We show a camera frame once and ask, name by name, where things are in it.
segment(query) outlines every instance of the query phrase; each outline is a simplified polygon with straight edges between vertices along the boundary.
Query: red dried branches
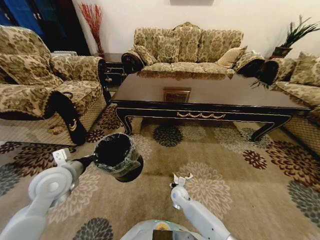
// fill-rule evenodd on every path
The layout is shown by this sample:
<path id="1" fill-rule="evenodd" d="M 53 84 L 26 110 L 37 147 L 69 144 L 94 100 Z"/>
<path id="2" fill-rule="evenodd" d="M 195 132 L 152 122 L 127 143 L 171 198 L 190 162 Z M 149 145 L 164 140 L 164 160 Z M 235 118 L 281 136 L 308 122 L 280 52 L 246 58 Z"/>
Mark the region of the red dried branches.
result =
<path id="1" fill-rule="evenodd" d="M 92 6 L 91 4 L 84 4 L 83 2 L 79 4 L 79 8 L 81 10 L 81 13 L 88 23 L 90 27 L 90 31 L 92 33 L 92 36 L 95 40 L 97 51 L 98 53 L 102 54 L 104 52 L 101 42 L 100 42 L 100 25 L 102 22 L 102 11 L 101 7 L 99 7 L 97 4 Z"/>

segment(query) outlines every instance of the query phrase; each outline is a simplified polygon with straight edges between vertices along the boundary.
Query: potted plant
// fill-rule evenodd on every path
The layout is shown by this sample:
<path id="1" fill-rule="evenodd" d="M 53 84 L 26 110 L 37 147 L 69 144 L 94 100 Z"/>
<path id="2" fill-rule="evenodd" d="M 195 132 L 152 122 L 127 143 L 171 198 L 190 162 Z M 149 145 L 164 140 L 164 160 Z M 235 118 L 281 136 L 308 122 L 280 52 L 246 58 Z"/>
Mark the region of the potted plant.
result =
<path id="1" fill-rule="evenodd" d="M 305 35 L 320 30 L 320 28 L 318 27 L 319 22 L 306 25 L 305 23 L 309 19 L 311 19 L 311 17 L 303 20 L 303 16 L 299 15 L 299 25 L 297 27 L 295 26 L 295 23 L 293 21 L 290 23 L 289 30 L 286 34 L 285 43 L 281 46 L 275 47 L 270 59 L 284 58 L 291 51 L 292 44 L 303 38 Z"/>

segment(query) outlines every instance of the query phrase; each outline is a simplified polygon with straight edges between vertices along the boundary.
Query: floral patterned rug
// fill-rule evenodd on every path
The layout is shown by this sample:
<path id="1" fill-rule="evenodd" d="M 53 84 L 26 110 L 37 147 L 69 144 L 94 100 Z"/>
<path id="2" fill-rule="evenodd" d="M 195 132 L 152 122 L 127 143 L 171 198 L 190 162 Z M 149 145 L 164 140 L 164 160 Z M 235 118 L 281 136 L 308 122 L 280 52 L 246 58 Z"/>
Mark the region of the floral patterned rug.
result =
<path id="1" fill-rule="evenodd" d="M 136 118 L 131 119 L 133 126 Z M 118 240 L 136 223 L 172 221 L 195 229 L 172 207 L 173 174 L 243 240 L 320 239 L 320 163 L 281 129 L 250 142 L 256 123 L 144 119 L 132 138 L 144 160 L 141 175 L 121 183 L 93 165 L 71 196 L 48 214 L 43 240 Z M 74 158 L 104 135 L 123 132 L 115 106 L 105 109 Z M 63 145 L 0 142 L 0 229 L 29 204 L 31 179 L 53 167 Z"/>

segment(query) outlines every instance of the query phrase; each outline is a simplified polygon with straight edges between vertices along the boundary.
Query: throw pillow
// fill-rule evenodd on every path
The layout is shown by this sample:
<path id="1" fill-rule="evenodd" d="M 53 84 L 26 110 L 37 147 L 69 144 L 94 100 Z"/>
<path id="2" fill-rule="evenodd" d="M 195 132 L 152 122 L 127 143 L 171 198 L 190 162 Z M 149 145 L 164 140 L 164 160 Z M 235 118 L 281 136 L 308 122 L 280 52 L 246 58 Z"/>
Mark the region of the throw pillow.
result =
<path id="1" fill-rule="evenodd" d="M 157 62 L 157 59 L 154 56 L 152 56 L 144 46 L 134 45 L 133 50 L 139 54 L 140 58 L 146 65 L 150 66 Z"/>
<path id="2" fill-rule="evenodd" d="M 179 57 L 180 38 L 158 36 L 158 62 L 176 63 Z"/>
<path id="3" fill-rule="evenodd" d="M 39 55 L 0 53 L 0 68 L 20 85 L 56 88 L 63 83 L 51 72 L 49 63 Z"/>
<path id="4" fill-rule="evenodd" d="M 320 57 L 300 52 L 290 83 L 320 87 Z"/>
<path id="5" fill-rule="evenodd" d="M 216 62 L 221 67 L 231 69 L 239 58 L 245 53 L 248 46 L 234 47 L 226 51 L 225 54 Z"/>

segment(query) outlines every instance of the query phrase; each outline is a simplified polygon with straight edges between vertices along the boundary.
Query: sofa armrest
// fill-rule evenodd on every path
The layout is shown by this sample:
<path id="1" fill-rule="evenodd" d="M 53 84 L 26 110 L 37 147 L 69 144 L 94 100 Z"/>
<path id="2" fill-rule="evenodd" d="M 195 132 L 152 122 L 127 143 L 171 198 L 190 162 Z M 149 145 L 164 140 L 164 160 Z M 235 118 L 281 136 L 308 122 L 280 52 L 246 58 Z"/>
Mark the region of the sofa armrest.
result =
<path id="1" fill-rule="evenodd" d="M 142 61 L 139 54 L 134 51 L 133 48 L 126 51 L 122 57 L 121 61 L 123 64 L 123 69 L 126 74 L 133 74 L 141 71 L 144 68 L 144 62 Z"/>
<path id="2" fill-rule="evenodd" d="M 50 87 L 0 84 L 0 118 L 5 120 L 45 120 L 57 112 L 71 140 L 82 145 L 87 131 L 79 120 L 72 101 Z"/>
<path id="3" fill-rule="evenodd" d="M 320 105 L 310 111 L 308 118 L 320 126 Z"/>
<path id="4" fill-rule="evenodd" d="M 247 52 L 243 54 L 233 66 L 237 74 L 243 74 L 246 77 L 254 77 L 258 70 L 263 66 L 265 59 L 256 53 Z"/>
<path id="5" fill-rule="evenodd" d="M 51 117 L 55 110 L 49 101 L 61 94 L 50 87 L 0 84 L 0 118 L 9 120 L 40 120 Z"/>
<path id="6" fill-rule="evenodd" d="M 64 81 L 105 80 L 105 61 L 95 56 L 53 56 L 50 60 L 53 73 Z"/>
<path id="7" fill-rule="evenodd" d="M 297 60 L 292 58 L 273 58 L 265 62 L 260 78 L 272 85 L 276 81 L 289 81 L 296 67 Z"/>

